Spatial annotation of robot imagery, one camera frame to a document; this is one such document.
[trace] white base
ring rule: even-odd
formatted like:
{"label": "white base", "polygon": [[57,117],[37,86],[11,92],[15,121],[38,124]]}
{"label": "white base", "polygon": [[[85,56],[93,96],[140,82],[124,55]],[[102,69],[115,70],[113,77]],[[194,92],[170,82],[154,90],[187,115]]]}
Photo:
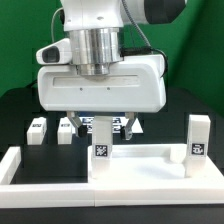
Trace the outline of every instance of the white base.
{"label": "white base", "polygon": [[169,160],[177,146],[185,147],[115,146],[108,177],[87,184],[0,186],[0,208],[224,203],[224,178],[212,161],[201,177],[184,178],[184,166]]}

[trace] green wall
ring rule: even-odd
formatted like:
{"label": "green wall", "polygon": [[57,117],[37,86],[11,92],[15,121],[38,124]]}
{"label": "green wall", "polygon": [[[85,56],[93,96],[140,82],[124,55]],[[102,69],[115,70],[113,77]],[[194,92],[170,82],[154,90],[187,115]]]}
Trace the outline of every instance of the green wall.
{"label": "green wall", "polygon": [[[51,43],[51,18],[59,7],[59,0],[1,0],[0,96],[36,79],[40,66],[35,53]],[[168,85],[190,90],[222,115],[223,9],[223,0],[188,0],[172,24],[142,26],[152,46],[169,57]],[[61,29],[58,21],[56,39],[63,37]],[[135,33],[131,39],[130,29],[125,28],[125,45],[141,46]]]}

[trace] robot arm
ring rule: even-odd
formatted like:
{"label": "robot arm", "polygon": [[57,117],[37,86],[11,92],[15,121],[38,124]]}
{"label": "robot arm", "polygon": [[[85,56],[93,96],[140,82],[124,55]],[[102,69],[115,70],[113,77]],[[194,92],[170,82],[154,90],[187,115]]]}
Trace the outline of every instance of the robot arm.
{"label": "robot arm", "polygon": [[140,23],[171,22],[186,3],[128,0],[127,7],[125,0],[61,0],[68,38],[37,52],[38,62],[48,65],[39,71],[38,90],[46,110],[130,113],[123,129],[129,139],[137,112],[157,112],[165,105],[165,61],[161,55],[121,57],[119,29],[127,23],[121,1]]}

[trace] cable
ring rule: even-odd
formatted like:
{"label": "cable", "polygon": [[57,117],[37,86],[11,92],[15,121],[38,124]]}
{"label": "cable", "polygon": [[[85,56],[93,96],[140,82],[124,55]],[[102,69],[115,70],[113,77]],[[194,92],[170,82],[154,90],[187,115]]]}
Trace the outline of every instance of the cable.
{"label": "cable", "polygon": [[57,16],[57,14],[62,11],[63,8],[60,8],[58,10],[56,10],[56,12],[54,13],[53,17],[52,17],[52,20],[51,20],[51,39],[52,39],[52,43],[55,42],[55,39],[54,39],[54,22],[55,22],[55,18]]}
{"label": "cable", "polygon": [[159,54],[161,54],[163,56],[163,59],[165,61],[165,68],[164,68],[164,72],[163,72],[163,74],[161,76],[161,78],[162,78],[168,72],[168,68],[169,68],[168,58],[167,58],[166,54],[163,51],[159,50],[159,49],[151,48],[151,51],[159,53]]}
{"label": "cable", "polygon": [[132,26],[129,26],[129,32],[131,34],[132,45],[135,47],[135,40],[134,40],[134,35],[132,32]]}
{"label": "cable", "polygon": [[[124,10],[125,10],[128,18],[129,18],[129,20],[131,21],[132,25],[135,27],[135,29],[137,30],[138,34],[141,36],[141,38],[143,39],[143,41],[146,44],[145,48],[138,48],[137,52],[140,52],[141,50],[143,50],[144,53],[146,53],[146,52],[156,52],[156,53],[161,54],[163,56],[163,58],[164,58],[164,61],[165,61],[165,69],[164,69],[163,75],[161,76],[161,77],[163,77],[165,75],[165,73],[168,71],[168,59],[167,59],[166,54],[163,51],[159,50],[159,49],[152,48],[151,44],[149,43],[148,38],[145,36],[145,34],[141,30],[141,28],[138,26],[138,24],[133,19],[132,15],[131,15],[131,13],[130,13],[130,11],[128,9],[126,0],[121,0],[121,1],[123,3]],[[128,51],[125,52],[125,49],[124,49],[124,54],[125,53],[126,54],[133,53],[134,51],[135,50],[132,49],[129,52]]]}
{"label": "cable", "polygon": [[33,82],[31,82],[30,84],[28,84],[25,88],[32,88],[33,85],[37,84],[37,79],[35,79]]}
{"label": "cable", "polygon": [[132,15],[128,9],[128,5],[127,2],[125,0],[121,0],[124,6],[124,10],[129,18],[129,20],[131,21],[132,25],[135,27],[135,29],[137,30],[137,32],[139,33],[139,35],[141,36],[141,38],[143,39],[143,41],[145,42],[146,46],[151,47],[151,44],[149,43],[149,40],[147,39],[147,37],[145,36],[145,34],[142,32],[141,28],[138,26],[138,24],[135,22],[135,20],[132,18]]}

